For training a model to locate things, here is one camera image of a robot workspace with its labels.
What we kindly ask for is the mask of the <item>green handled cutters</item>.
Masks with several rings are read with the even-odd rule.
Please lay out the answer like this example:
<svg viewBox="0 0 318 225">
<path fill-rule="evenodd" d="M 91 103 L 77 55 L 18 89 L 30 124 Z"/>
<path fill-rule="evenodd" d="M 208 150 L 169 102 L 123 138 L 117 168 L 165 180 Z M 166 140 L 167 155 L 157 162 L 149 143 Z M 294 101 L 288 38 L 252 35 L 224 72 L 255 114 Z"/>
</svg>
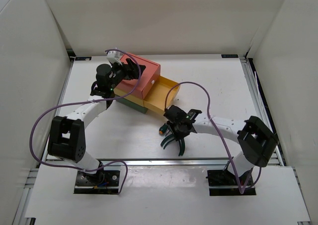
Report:
<svg viewBox="0 0 318 225">
<path fill-rule="evenodd" d="M 178 156 L 183 156 L 185 153 L 185 140 L 181 139 L 178 141 L 178 145 L 179 145 L 179 154 Z"/>
</svg>

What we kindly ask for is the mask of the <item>red drawer box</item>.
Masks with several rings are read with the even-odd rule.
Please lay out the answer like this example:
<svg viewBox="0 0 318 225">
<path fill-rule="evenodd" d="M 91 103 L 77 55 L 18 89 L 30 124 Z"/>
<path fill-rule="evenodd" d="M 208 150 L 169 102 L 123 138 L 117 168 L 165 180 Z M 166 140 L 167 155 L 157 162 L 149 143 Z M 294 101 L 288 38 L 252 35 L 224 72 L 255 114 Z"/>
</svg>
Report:
<svg viewBox="0 0 318 225">
<path fill-rule="evenodd" d="M 160 76 L 160 64 L 134 54 L 131 55 L 140 66 L 146 66 L 145 70 L 142 72 L 138 86 L 132 92 L 133 96 L 140 99 L 144 99 Z M 134 88 L 137 81 L 137 79 L 121 81 L 115 87 L 115 93 L 117 95 L 125 95 Z"/>
</svg>

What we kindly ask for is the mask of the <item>green handled pliers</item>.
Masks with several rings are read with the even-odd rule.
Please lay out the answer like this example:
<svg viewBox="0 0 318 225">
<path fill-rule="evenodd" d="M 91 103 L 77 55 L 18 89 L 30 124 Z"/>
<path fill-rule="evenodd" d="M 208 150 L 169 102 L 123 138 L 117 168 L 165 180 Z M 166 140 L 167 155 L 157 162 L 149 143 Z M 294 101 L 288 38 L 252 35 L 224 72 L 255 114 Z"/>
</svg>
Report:
<svg viewBox="0 0 318 225">
<path fill-rule="evenodd" d="M 170 143 L 175 141 L 175 135 L 169 134 L 167 135 L 161 142 L 160 146 L 165 149 Z"/>
</svg>

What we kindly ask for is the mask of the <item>yellow drawer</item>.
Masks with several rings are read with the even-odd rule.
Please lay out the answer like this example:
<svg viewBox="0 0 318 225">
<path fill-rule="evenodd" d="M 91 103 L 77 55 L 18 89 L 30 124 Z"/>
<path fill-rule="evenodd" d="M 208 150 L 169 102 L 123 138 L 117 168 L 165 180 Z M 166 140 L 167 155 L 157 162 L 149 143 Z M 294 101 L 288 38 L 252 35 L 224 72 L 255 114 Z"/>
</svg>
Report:
<svg viewBox="0 0 318 225">
<path fill-rule="evenodd" d="M 177 84 L 175 81 L 160 76 L 144 98 L 144 107 L 163 115 L 165 108 L 172 104 L 179 92 L 180 85 Z"/>
</svg>

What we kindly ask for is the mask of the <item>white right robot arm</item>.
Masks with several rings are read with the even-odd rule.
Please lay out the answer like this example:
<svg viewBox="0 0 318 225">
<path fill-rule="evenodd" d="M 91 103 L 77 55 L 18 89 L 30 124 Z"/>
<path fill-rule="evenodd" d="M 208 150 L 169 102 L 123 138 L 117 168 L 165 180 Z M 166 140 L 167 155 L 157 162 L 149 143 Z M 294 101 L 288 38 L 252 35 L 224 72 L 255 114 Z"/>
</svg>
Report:
<svg viewBox="0 0 318 225">
<path fill-rule="evenodd" d="M 200 110 L 196 131 L 185 138 L 184 159 L 220 158 L 231 154 L 236 168 L 224 171 L 223 179 L 235 185 L 250 164 L 238 142 L 238 132 L 257 114 L 243 67 L 238 58 L 219 55 L 149 56 L 161 65 L 161 75 L 179 83 L 173 104 L 184 111 Z M 164 117 L 154 112 L 135 113 L 129 122 L 129 159 L 177 159 L 179 145 L 168 140 L 162 146 L 159 127 Z"/>
</svg>

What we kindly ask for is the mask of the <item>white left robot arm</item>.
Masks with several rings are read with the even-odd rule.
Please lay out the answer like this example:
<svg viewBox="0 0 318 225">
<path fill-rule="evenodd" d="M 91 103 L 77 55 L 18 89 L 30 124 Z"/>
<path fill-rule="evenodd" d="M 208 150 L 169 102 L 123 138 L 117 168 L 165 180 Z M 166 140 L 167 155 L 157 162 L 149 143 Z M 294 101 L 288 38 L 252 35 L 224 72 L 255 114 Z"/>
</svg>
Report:
<svg viewBox="0 0 318 225">
<path fill-rule="evenodd" d="M 96 68 L 96 81 L 91 86 L 87 104 L 72 113 L 53 118 L 48 142 L 48 154 L 66 160 L 77 170 L 87 174 L 93 185 L 104 181 L 101 162 L 86 152 L 86 127 L 106 111 L 115 97 L 114 88 L 123 80 L 139 79 L 145 65 L 137 65 L 130 58 L 126 63 L 101 64 Z"/>
</svg>

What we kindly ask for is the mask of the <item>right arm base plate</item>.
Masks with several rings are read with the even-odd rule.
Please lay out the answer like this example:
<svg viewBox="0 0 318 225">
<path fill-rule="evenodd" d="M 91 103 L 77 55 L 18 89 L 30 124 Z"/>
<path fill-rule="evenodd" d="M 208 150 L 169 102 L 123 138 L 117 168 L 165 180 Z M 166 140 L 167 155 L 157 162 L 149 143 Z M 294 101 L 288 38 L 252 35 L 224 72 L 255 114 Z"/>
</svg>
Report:
<svg viewBox="0 0 318 225">
<path fill-rule="evenodd" d="M 250 171 L 245 172 L 239 177 L 240 186 L 243 187 L 245 181 L 250 175 Z M 210 196 L 240 196 L 239 187 L 236 178 L 227 170 L 208 170 L 206 179 L 209 185 Z M 254 181 L 250 175 L 246 188 L 242 196 L 255 196 Z"/>
</svg>

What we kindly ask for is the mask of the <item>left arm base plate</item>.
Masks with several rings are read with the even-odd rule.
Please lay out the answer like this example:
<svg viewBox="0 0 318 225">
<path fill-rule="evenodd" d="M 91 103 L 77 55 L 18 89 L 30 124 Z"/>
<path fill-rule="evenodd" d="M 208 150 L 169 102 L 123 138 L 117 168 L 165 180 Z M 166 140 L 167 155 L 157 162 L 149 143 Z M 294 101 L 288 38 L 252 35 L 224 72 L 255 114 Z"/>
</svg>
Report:
<svg viewBox="0 0 318 225">
<path fill-rule="evenodd" d="M 74 194 L 117 195 L 119 170 L 99 170 L 96 174 L 77 172 Z"/>
</svg>

